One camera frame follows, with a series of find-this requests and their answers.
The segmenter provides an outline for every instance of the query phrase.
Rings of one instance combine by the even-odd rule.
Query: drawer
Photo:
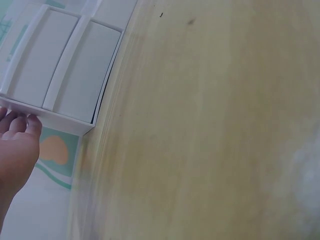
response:
[[[94,18],[124,30],[136,3],[137,0],[103,0]]]
[[[116,30],[89,21],[60,84],[56,83],[61,77],[58,65],[43,108],[90,123],[120,35]]]
[[[33,20],[39,9],[39,5],[27,4],[17,20],[14,22],[14,25],[9,29],[3,44],[0,44],[0,86],[3,83],[4,75],[7,72],[8,66],[10,65],[11,59],[21,41],[21,38],[25,34],[30,22]]]
[[[51,9],[44,13],[17,64],[7,98],[42,107],[54,71],[77,21],[75,16]]]

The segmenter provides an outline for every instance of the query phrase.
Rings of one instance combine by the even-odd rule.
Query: light wood surface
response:
[[[139,0],[70,239],[320,238],[319,79],[316,0]]]

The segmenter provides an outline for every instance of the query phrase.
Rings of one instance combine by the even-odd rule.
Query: drawer handle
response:
[[[65,46],[65,49],[61,55],[58,65],[56,66],[51,83],[46,93],[42,108],[53,111],[56,100],[68,70],[71,59],[77,49],[77,46],[90,22],[89,16],[82,16],[74,28],[74,31]]]
[[[12,78],[17,70],[17,67],[18,67],[18,64],[21,60],[21,57],[22,57],[23,53],[25,52],[26,47],[27,47],[31,37],[35,33],[37,26],[39,25],[39,23],[41,22],[41,20],[43,19],[43,17],[45,16],[45,14],[49,8],[50,7],[48,5],[41,6],[38,13],[35,15],[34,19],[31,21],[29,27],[25,31],[18,47],[15,50],[15,53],[10,61],[8,69],[4,75],[3,83],[0,88],[0,94],[6,95],[8,93],[8,90],[9,90],[11,83],[12,83]]]

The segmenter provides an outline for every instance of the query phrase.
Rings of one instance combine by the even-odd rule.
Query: bare foot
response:
[[[39,157],[42,124],[35,115],[0,107],[0,231],[9,205],[26,184]]]

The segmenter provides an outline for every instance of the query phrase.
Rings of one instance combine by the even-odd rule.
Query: dark spot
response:
[[[188,21],[188,25],[192,25],[192,24],[194,24],[194,23],[195,23],[195,21],[196,21],[196,19],[195,19],[195,18],[191,19],[190,21]]]
[[[151,136],[150,136],[150,140],[152,141],[152,140],[156,140],[157,139],[157,135],[156,134],[152,134]]]

